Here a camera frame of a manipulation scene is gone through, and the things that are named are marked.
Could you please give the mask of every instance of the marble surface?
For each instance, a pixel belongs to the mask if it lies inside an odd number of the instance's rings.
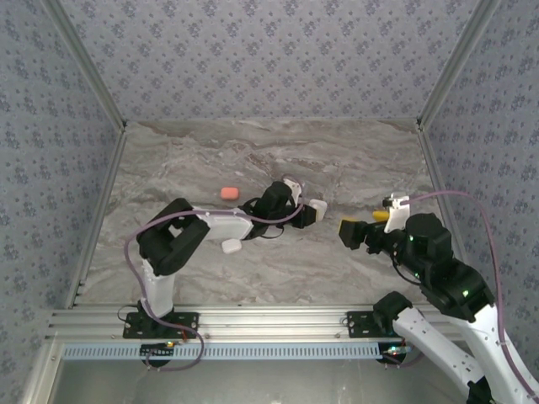
[[[78,303],[134,302],[140,296],[125,265],[125,237],[178,197],[206,208],[234,207],[290,173],[307,198],[328,202],[322,222],[286,227],[275,240],[244,242],[232,255],[204,242],[176,279],[182,303],[374,303],[391,290],[415,302],[386,256],[350,251],[338,236],[343,215],[372,221],[392,191],[432,190],[412,121],[268,120],[130,123],[99,241]],[[224,202],[222,186],[240,188]],[[434,211],[433,199],[413,212]],[[131,245],[136,263],[137,245]]]

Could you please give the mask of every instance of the blue floral wallpaper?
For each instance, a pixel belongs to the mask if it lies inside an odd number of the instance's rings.
[[[475,0],[62,0],[128,120],[415,117]]]
[[[486,206],[508,333],[539,378],[539,3],[502,2],[428,129],[448,189]],[[468,258],[494,287],[481,217],[453,199]]]
[[[38,0],[0,2],[0,402],[62,306],[116,130]]]

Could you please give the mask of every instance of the white object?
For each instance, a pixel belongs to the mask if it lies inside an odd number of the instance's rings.
[[[242,242],[237,238],[231,238],[222,242],[221,248],[225,254],[232,254],[242,249]]]
[[[406,225],[406,221],[410,217],[410,205],[401,205],[404,200],[409,200],[410,197],[403,193],[391,194],[392,205],[389,206],[389,219],[387,219],[384,232],[390,233],[393,230],[402,230]]]
[[[239,208],[230,210],[231,212],[244,213]],[[204,240],[222,240],[235,238],[238,240],[244,239],[253,228],[253,223],[249,219],[244,219],[233,215],[207,214],[197,215],[200,219],[206,222],[210,231],[205,235]]]
[[[300,184],[288,178],[284,178],[283,183],[288,185],[288,188],[292,190],[292,198],[294,199],[294,206],[297,206],[297,201],[300,199],[300,193],[302,192],[302,188],[300,187]]]
[[[520,384],[507,364],[498,339],[498,308],[485,306],[475,315],[475,322],[466,322],[449,318],[457,326],[466,340],[468,347],[482,365],[485,377],[492,393],[492,398],[499,403],[532,403],[524,387]],[[526,379],[532,390],[539,395],[539,383],[531,376],[522,362],[507,333],[507,348],[520,374]]]
[[[152,265],[146,259],[142,261],[142,268],[144,269],[143,280],[147,303],[152,308],[153,314],[157,317],[163,317],[174,308],[172,296],[174,295],[176,274],[156,276],[153,274]]]
[[[498,309],[485,306],[475,315],[475,322],[443,316],[456,326],[473,357],[467,355],[444,335],[436,331],[416,309],[405,309],[393,321],[395,332],[416,346],[452,379],[464,396],[468,396],[468,381],[486,377],[492,398],[499,404],[532,404],[509,367],[498,340]],[[539,383],[531,376],[507,334],[505,340],[511,358],[528,385],[536,394]]]
[[[321,221],[328,211],[328,202],[324,202],[320,199],[311,199],[309,200],[309,206],[316,209],[317,211],[317,221]]]
[[[393,330],[442,369],[464,396],[470,391],[468,382],[475,383],[483,377],[477,360],[433,328],[417,309],[408,308],[398,313],[398,319],[393,320]]]

